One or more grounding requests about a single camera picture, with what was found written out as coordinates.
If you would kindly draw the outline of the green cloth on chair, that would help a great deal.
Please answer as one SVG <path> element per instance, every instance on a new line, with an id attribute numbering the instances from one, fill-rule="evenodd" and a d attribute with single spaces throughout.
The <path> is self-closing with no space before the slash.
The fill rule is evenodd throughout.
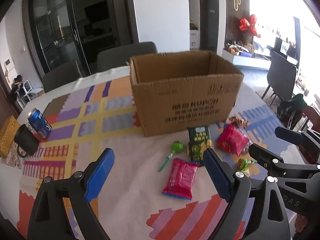
<path id="1" fill-rule="evenodd" d="M 293 130 L 301 120 L 303 108 L 307 105 L 303 94 L 297 94 L 289 101 L 282 101 L 277 107 L 277 118 L 284 127 Z"/>

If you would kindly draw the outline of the black glass sliding door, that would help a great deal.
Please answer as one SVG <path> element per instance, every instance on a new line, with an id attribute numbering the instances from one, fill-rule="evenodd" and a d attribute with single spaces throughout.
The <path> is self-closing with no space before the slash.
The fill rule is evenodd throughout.
<path id="1" fill-rule="evenodd" d="M 22 0 L 22 18 L 39 78 L 71 61 L 95 74 L 103 51 L 139 41 L 133 0 Z"/>

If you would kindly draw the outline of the blue Pepsi can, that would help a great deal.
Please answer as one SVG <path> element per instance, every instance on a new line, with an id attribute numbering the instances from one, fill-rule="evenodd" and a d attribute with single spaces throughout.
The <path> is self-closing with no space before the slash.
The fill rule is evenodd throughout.
<path id="1" fill-rule="evenodd" d="M 41 136 L 41 138 L 46 139 L 50 136 L 52 126 L 38 109 L 34 108 L 29 112 L 27 118 L 29 124 Z"/>

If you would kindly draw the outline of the open cardboard box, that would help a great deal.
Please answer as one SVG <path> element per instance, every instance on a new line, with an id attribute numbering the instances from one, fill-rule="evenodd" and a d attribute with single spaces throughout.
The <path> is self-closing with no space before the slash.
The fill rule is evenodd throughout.
<path id="1" fill-rule="evenodd" d="M 131 57 L 131 90 L 144 136 L 226 120 L 243 78 L 208 50 Z"/>

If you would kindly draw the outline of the dark grey chair left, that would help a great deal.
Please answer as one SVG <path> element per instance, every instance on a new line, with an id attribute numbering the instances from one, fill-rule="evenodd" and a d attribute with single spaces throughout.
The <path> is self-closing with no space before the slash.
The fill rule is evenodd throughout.
<path id="1" fill-rule="evenodd" d="M 81 77 L 80 69 L 75 60 L 64 63 L 43 76 L 42 84 L 44 92 L 48 93 Z"/>

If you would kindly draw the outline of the pink-red snack packet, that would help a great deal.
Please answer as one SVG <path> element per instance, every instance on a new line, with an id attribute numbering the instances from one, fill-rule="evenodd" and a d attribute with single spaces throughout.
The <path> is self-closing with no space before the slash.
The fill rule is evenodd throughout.
<path id="1" fill-rule="evenodd" d="M 172 162 L 168 182 L 162 190 L 162 193 L 166 196 L 191 200 L 191 189 L 198 166 L 198 163 L 175 158 Z"/>

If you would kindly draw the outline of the gold-red wrapped candy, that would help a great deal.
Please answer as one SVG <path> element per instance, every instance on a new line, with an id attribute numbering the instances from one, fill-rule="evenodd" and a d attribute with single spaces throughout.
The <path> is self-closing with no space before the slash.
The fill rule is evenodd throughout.
<path id="1" fill-rule="evenodd" d="M 229 118 L 231 124 L 234 124 L 238 127 L 243 127 L 243 128 L 246 128 L 248 126 L 248 121 L 245 120 L 245 119 L 242 119 L 242 118 L 239 118 L 237 116 L 231 116 Z"/>

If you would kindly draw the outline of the small green wrapped candy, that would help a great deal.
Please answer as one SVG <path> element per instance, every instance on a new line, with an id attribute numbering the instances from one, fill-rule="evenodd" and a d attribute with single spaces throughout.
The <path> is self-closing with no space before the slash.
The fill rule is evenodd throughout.
<path id="1" fill-rule="evenodd" d="M 251 164 L 256 164 L 257 161 L 254 159 L 245 159 L 245 158 L 239 158 L 237 169 L 238 171 L 242 172 L 244 175 L 246 175 L 248 178 L 250 177 L 249 167 Z"/>

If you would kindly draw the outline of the golden woven box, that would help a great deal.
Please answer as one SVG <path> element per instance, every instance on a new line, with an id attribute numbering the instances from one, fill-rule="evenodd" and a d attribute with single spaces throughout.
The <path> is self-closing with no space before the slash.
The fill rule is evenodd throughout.
<path id="1" fill-rule="evenodd" d="M 0 131 L 0 155 L 1 158 L 6 158 L 9 154 L 15 134 L 18 131 L 20 124 L 13 115 L 9 116 Z"/>

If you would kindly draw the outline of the green lollipop with stick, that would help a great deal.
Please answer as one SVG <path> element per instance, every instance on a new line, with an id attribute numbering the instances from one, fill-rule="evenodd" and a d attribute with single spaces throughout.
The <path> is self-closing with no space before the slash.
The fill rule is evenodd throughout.
<path id="1" fill-rule="evenodd" d="M 171 153 L 164 159 L 163 164 L 159 167 L 158 172 L 161 172 L 163 168 L 167 165 L 169 160 L 178 153 L 182 153 L 184 151 L 184 144 L 180 141 L 175 141 L 171 145 Z"/>

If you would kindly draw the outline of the dark grey chair right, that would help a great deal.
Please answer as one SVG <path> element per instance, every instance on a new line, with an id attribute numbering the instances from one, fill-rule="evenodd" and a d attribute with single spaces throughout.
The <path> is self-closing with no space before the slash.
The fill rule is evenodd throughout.
<path id="1" fill-rule="evenodd" d="M 262 99 L 272 88 L 273 93 L 281 100 L 289 101 L 292 98 L 296 81 L 297 68 L 275 51 L 271 52 L 271 66 L 267 74 L 268 87 L 262 95 Z"/>

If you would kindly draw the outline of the black mug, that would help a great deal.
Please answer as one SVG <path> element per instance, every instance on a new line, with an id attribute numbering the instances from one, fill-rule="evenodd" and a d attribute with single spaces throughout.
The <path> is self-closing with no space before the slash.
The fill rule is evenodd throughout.
<path id="1" fill-rule="evenodd" d="M 17 130 L 14 142 L 17 144 L 17 154 L 21 158 L 34 155 L 40 143 L 25 124 L 21 125 Z"/>

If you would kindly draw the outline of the white low tv cabinet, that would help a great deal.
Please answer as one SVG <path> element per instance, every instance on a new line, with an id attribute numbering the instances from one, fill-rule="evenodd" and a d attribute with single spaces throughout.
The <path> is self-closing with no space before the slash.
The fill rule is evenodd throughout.
<path id="1" fill-rule="evenodd" d="M 269 59 L 252 56 L 253 54 L 250 53 L 248 49 L 238 45 L 232 44 L 222 50 L 222 57 L 237 67 L 269 70 L 271 66 L 271 61 Z"/>

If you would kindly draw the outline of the red balloon flower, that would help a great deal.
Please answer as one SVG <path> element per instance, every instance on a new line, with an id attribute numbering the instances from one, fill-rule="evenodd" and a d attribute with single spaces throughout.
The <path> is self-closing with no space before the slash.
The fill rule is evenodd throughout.
<path id="1" fill-rule="evenodd" d="M 257 23 L 257 18 L 255 14 L 252 14 L 249 17 L 249 20 L 247 20 L 246 18 L 242 18 L 240 20 L 239 29 L 241 31 L 250 31 L 254 36 L 261 38 L 261 35 L 257 32 L 257 29 L 255 27 L 256 23 Z"/>

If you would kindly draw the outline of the white small side shelf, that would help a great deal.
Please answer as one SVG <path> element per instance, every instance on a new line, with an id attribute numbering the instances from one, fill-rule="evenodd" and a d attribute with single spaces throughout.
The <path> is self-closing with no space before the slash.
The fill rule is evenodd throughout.
<path id="1" fill-rule="evenodd" d="M 44 94 L 43 88 L 33 88 L 29 80 L 25 80 L 21 75 L 17 75 L 11 84 L 10 96 L 12 100 L 17 101 L 22 108 L 27 103 Z"/>

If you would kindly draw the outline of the red snack bag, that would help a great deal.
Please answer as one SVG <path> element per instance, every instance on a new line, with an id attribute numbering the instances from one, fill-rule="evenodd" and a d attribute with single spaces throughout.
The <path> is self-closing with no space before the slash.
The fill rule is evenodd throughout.
<path id="1" fill-rule="evenodd" d="M 249 137 L 238 126 L 234 126 L 233 124 L 225 126 L 216 141 L 218 148 L 238 157 L 247 152 L 251 144 Z"/>

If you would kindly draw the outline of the dark green chips bag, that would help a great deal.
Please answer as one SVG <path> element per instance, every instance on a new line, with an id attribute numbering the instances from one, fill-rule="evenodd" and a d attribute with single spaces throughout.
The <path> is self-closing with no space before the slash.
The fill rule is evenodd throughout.
<path id="1" fill-rule="evenodd" d="M 209 126 L 188 128 L 189 144 L 188 153 L 194 163 L 199 167 L 203 166 L 203 153 L 207 148 L 212 147 Z"/>

